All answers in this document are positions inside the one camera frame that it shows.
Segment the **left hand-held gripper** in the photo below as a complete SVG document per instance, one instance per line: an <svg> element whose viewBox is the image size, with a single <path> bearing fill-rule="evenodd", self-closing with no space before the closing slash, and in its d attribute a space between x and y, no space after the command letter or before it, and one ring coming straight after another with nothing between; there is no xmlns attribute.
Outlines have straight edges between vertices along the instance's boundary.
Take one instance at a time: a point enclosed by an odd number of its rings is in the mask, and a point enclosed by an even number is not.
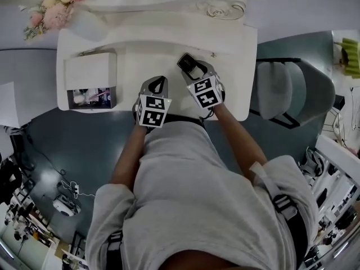
<svg viewBox="0 0 360 270"><path fill-rule="evenodd" d="M155 76L144 81L139 94L134 106L136 121L146 128L161 128L172 103L168 98L168 79Z"/></svg>

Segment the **small black square compact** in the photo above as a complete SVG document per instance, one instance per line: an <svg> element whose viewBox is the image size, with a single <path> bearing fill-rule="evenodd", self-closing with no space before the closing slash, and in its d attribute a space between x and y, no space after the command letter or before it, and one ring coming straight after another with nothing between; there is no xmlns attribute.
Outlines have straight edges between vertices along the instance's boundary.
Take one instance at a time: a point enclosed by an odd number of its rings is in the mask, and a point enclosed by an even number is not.
<svg viewBox="0 0 360 270"><path fill-rule="evenodd" d="M195 67L197 67L197 61L189 53L185 53L178 60L177 65L183 72L189 74Z"/></svg>

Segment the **white dressing table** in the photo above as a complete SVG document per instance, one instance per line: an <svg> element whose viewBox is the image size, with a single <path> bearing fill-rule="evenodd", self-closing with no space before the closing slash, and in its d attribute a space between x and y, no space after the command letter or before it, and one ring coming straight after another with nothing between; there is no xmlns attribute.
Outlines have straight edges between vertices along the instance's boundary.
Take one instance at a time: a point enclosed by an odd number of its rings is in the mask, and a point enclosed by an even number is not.
<svg viewBox="0 0 360 270"><path fill-rule="evenodd" d="M190 97L177 65L185 53L213 65L226 92L225 104L234 117L249 115L257 55L256 29L234 21L196 26L119 26L107 37L92 42L60 31L57 45L57 105L69 109L65 90L65 61L84 52L115 52L117 55L117 103L115 111L131 110L144 81L165 76L170 106L174 113L194 114L199 110Z"/></svg>

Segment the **pink makeup brush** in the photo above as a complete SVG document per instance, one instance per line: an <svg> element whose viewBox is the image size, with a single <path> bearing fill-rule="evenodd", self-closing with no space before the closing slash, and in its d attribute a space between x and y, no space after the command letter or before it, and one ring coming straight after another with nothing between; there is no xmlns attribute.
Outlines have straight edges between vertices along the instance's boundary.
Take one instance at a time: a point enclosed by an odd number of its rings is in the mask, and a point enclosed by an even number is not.
<svg viewBox="0 0 360 270"><path fill-rule="evenodd" d="M110 90L107 89L107 90L104 91L104 92L99 92L98 94L91 96L91 97L89 98L89 100L94 100L94 99L97 98L97 97L101 97L101 96L106 95L106 94L109 94L109 93L110 93Z"/></svg>

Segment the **small white drawer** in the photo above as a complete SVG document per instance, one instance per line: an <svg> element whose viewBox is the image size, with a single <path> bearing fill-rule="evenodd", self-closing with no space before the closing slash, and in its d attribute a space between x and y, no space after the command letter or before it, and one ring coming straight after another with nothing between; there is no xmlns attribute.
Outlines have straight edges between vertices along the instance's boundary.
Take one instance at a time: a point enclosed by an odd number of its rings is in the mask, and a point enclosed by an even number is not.
<svg viewBox="0 0 360 270"><path fill-rule="evenodd" d="M116 106L117 55L111 52L73 57L65 61L65 90L71 110L110 110ZM99 92L109 94L89 100ZM76 93L86 95L87 103L73 102Z"/></svg>

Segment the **person's right forearm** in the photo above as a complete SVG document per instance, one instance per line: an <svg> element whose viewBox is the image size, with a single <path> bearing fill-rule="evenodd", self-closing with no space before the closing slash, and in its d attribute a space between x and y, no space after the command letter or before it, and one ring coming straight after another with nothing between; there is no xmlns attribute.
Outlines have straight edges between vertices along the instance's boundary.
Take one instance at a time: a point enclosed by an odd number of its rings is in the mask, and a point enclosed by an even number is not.
<svg viewBox="0 0 360 270"><path fill-rule="evenodd" d="M261 165L267 162L264 152L223 103L214 106L213 111L242 171L242 175L253 183L255 174L250 168L256 162Z"/></svg>

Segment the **person's left forearm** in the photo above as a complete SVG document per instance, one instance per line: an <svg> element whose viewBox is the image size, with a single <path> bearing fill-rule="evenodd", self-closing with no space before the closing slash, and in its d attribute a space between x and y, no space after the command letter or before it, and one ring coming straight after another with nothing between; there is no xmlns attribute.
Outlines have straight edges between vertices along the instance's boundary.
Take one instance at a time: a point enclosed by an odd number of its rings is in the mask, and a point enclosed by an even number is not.
<svg viewBox="0 0 360 270"><path fill-rule="evenodd" d="M134 182L140 167L140 158L143 155L147 129L136 124L121 152L115 165L111 184L125 185L133 191Z"/></svg>

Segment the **person's black shorts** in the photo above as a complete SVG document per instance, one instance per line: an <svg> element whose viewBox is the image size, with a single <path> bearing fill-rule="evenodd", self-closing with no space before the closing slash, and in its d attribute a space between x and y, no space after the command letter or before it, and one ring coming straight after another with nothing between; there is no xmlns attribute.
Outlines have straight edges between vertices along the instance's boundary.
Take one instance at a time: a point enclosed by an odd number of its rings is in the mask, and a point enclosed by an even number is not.
<svg viewBox="0 0 360 270"><path fill-rule="evenodd" d="M187 116L182 115L175 115L175 114L167 114L164 119L165 123L171 123L171 122L188 122L188 123L194 123L198 126L201 126L205 129L204 123L201 119L191 118Z"/></svg>

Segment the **grey chair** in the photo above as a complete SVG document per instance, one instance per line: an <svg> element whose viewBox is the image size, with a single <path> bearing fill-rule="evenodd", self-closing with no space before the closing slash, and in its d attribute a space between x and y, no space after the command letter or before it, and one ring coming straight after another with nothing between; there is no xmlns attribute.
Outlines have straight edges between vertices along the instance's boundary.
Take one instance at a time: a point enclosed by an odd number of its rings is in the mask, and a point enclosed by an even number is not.
<svg viewBox="0 0 360 270"><path fill-rule="evenodd" d="M326 115L334 102L332 80L305 60L256 60L251 114L294 129Z"/></svg>
<svg viewBox="0 0 360 270"><path fill-rule="evenodd" d="M74 232L70 253L80 259L85 259L86 238L78 231Z"/></svg>

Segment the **person's grey t-shirt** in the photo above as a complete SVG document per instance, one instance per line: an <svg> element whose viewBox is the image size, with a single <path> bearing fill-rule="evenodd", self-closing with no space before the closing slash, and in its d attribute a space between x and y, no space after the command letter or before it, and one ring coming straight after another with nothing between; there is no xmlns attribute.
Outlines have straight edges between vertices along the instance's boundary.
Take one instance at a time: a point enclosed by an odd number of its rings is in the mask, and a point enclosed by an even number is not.
<svg viewBox="0 0 360 270"><path fill-rule="evenodd" d="M145 138L133 191L106 184L95 195L85 258L90 270L159 270L197 250L258 270L295 270L295 248L272 202L288 196L317 234L318 206L291 156L255 164L251 183L227 169L205 129L171 122Z"/></svg>

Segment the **grey backpack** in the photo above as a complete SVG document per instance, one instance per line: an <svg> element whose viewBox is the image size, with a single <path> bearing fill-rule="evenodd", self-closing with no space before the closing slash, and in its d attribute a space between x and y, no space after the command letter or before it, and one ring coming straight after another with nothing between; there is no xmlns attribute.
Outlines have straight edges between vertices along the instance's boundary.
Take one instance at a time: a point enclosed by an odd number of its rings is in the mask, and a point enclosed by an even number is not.
<svg viewBox="0 0 360 270"><path fill-rule="evenodd" d="M305 152L305 159L305 163L300 165L300 170L303 172L303 174L314 178L323 174L325 164L322 156L318 152L307 148Z"/></svg>

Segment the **white floor device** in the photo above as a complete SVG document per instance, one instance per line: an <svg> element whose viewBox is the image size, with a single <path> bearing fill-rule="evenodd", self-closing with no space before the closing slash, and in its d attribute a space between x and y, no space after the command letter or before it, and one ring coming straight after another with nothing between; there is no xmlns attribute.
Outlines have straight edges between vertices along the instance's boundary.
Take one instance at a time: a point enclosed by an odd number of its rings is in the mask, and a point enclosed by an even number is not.
<svg viewBox="0 0 360 270"><path fill-rule="evenodd" d="M67 217L72 217L81 212L80 206L63 194L58 195L53 200L53 207Z"/></svg>

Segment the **yellow-green round table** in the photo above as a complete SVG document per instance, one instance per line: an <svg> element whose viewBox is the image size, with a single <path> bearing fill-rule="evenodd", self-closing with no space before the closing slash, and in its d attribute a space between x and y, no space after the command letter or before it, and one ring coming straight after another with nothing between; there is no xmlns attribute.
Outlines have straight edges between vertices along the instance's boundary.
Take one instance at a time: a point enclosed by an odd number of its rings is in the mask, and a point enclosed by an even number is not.
<svg viewBox="0 0 360 270"><path fill-rule="evenodd" d="M341 47L341 59L339 65L345 76L360 79L360 42L343 38L342 42L334 42Z"/></svg>

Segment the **white display shelf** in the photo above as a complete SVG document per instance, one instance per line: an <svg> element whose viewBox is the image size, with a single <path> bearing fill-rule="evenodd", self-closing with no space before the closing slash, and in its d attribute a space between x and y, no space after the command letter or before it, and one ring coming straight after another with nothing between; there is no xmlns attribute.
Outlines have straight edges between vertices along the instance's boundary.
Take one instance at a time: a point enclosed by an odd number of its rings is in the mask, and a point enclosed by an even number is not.
<svg viewBox="0 0 360 270"><path fill-rule="evenodd" d="M326 135L309 149L322 156L325 169L316 178L304 174L316 198L319 220L303 270L330 270L360 233L360 158L344 142Z"/></svg>

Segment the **cluttered white workbench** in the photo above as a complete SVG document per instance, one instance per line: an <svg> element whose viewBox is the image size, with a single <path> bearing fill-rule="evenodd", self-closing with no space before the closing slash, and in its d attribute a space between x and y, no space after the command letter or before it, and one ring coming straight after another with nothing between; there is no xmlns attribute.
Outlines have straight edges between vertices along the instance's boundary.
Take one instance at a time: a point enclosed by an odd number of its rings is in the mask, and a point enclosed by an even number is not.
<svg viewBox="0 0 360 270"><path fill-rule="evenodd" d="M41 232L30 228L23 217L19 221L9 221L0 231L0 240L10 252L31 270L47 269L44 266L47 254L54 241L46 239Z"/></svg>

